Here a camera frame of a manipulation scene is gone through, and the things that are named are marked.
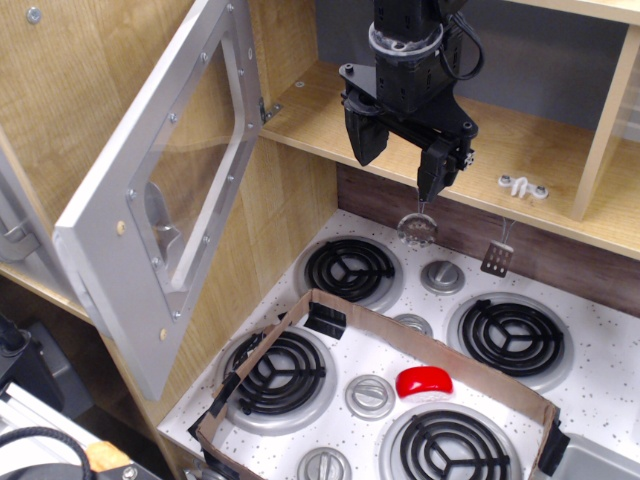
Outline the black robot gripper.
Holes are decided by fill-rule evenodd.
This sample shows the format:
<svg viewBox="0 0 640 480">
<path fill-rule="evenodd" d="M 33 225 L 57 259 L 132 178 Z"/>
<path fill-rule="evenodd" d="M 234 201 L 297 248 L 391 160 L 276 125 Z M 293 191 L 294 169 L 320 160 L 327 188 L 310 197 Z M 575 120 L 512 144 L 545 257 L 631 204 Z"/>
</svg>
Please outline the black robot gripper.
<svg viewBox="0 0 640 480">
<path fill-rule="evenodd" d="M 451 186 L 458 170 L 473 163 L 471 141 L 478 133 L 473 120 L 457 104 L 457 82 L 479 73 L 462 73 L 462 37 L 479 37 L 467 23 L 435 23 L 411 39 L 397 28 L 372 24 L 369 46 L 373 67 L 347 63 L 339 73 L 345 126 L 354 157 L 367 166 L 386 149 L 390 133 L 420 147 L 419 201 L 433 202 Z"/>
</svg>

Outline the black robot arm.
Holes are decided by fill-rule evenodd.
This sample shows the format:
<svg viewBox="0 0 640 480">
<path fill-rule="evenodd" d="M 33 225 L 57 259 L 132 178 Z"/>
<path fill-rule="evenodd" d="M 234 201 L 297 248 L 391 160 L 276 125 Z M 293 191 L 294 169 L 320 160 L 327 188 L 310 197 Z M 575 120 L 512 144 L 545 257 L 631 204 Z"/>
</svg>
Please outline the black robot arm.
<svg viewBox="0 0 640 480">
<path fill-rule="evenodd" d="M 473 161 L 478 126 L 454 97 L 460 81 L 477 76 L 480 54 L 461 70 L 463 41 L 483 47 L 461 1 L 376 1 L 368 40 L 374 66 L 347 63 L 339 74 L 345 125 L 356 160 L 369 165 L 395 134 L 421 150 L 419 200 L 431 203 Z"/>
</svg>

